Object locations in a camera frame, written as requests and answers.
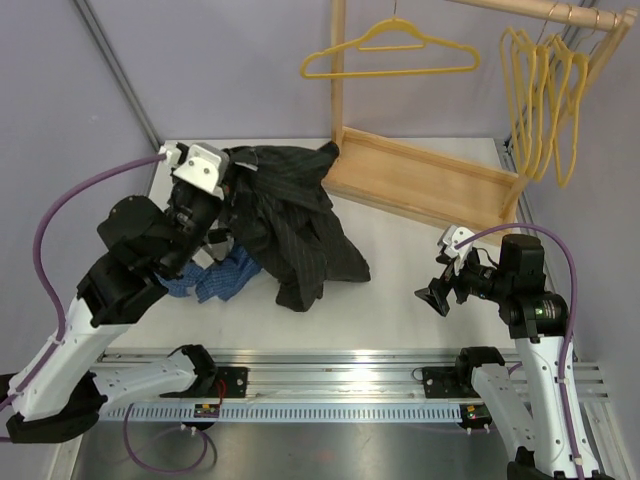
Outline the black pinstripe shirt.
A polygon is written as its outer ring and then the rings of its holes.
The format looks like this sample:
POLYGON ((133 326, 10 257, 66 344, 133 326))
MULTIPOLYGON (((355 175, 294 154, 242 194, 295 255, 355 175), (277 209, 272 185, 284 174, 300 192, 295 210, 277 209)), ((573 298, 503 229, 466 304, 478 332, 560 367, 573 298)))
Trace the black pinstripe shirt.
POLYGON ((340 154, 336 143, 226 152, 225 221, 234 240, 278 281, 278 305, 306 312, 322 298, 327 281, 370 281, 369 264, 322 186, 340 154))

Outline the blue plaid shirt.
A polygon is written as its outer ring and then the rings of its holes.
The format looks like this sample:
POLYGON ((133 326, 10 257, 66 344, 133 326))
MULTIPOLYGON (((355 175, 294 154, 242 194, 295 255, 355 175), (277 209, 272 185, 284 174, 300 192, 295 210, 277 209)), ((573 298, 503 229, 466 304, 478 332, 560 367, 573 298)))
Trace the blue plaid shirt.
POLYGON ((203 268, 194 262, 187 264, 182 276, 159 282, 175 298, 194 297, 200 304, 213 298, 228 301, 262 270, 262 267, 240 245, 234 246, 220 262, 203 268))

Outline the hanger of plaid shirt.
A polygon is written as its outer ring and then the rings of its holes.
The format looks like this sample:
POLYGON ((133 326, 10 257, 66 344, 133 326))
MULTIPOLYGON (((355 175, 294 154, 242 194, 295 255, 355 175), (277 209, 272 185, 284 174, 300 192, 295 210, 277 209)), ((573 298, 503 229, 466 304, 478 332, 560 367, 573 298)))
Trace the hanger of plaid shirt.
POLYGON ((505 57, 511 140, 516 170, 531 175, 542 155, 544 91, 549 72, 549 48, 531 40, 524 30, 511 32, 505 57))

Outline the hanger of checkered shirt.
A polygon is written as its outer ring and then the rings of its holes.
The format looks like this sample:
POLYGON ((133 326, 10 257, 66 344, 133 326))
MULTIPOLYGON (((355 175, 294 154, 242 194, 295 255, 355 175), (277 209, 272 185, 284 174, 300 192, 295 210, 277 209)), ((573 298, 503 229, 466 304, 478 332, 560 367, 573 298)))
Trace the hanger of checkered shirt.
POLYGON ((532 107, 536 46, 524 30, 507 27, 499 51, 511 128, 512 155, 519 174, 526 172, 533 148, 532 107))

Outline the yellow hanger of blue shirt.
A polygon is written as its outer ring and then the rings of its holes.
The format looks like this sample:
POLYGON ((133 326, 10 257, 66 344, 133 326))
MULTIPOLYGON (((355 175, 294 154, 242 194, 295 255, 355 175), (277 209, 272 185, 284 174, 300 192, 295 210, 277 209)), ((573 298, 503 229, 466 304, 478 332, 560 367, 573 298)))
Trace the yellow hanger of blue shirt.
POLYGON ((560 110, 566 96, 572 69, 572 53, 558 35, 549 36, 545 42, 549 62, 542 89, 539 106, 542 113, 542 126, 539 128, 541 152, 535 164, 532 179, 540 181, 558 147, 560 110))

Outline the yellow hanger of white shirt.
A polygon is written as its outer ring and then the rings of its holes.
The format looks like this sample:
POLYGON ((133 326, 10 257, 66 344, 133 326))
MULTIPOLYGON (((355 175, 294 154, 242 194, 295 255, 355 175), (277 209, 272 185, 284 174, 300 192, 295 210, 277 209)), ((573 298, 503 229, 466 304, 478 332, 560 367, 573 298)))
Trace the yellow hanger of white shirt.
POLYGON ((563 77, 560 80, 558 93, 555 97, 554 114, 555 133, 551 141, 552 158, 555 161, 556 183, 560 188, 565 188, 571 180, 577 163, 578 140, 580 133, 580 108, 586 93, 586 83, 589 70, 589 57, 580 52, 571 50, 564 41, 555 37, 553 40, 556 50, 554 59, 560 63, 563 77), (570 135, 570 159, 568 167, 563 168, 559 138, 563 127, 561 113, 571 123, 570 135))

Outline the hanger of black shirt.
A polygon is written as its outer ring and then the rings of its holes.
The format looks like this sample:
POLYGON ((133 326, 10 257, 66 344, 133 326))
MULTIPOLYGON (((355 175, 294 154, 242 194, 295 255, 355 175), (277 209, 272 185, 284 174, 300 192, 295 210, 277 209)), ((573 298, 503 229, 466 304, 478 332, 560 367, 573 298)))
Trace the hanger of black shirt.
POLYGON ((359 35, 346 34, 347 3, 331 3, 330 44, 302 60, 307 80, 462 74, 477 70, 476 47, 426 33, 396 13, 359 35))

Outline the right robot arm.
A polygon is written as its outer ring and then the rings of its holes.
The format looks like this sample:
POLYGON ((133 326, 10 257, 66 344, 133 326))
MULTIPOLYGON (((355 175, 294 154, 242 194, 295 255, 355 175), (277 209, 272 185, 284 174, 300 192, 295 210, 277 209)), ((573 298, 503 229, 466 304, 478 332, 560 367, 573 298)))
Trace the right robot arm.
POLYGON ((604 479, 582 420, 573 368, 574 300, 546 288, 540 240, 506 234, 497 264, 480 262, 477 234, 448 227, 438 241, 442 275, 416 291, 439 315, 474 296, 497 305, 526 375, 528 399, 514 390, 510 371, 494 347, 467 347, 453 369, 456 389, 478 395, 487 407, 507 455, 510 479, 604 479))

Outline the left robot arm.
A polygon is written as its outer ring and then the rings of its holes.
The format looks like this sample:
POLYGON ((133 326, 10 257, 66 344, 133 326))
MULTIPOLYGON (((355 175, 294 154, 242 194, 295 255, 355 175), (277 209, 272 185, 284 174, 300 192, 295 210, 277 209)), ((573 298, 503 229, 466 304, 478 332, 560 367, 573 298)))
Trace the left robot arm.
POLYGON ((23 371, 1 378, 14 413, 14 444, 56 444, 91 429, 108 412, 147 398, 208 396, 217 367, 201 345, 177 347, 166 359, 119 373, 98 373, 99 355, 168 292, 202 245, 223 200, 175 182, 166 210, 146 196, 119 201, 97 232, 107 251, 77 286, 64 330, 23 371))

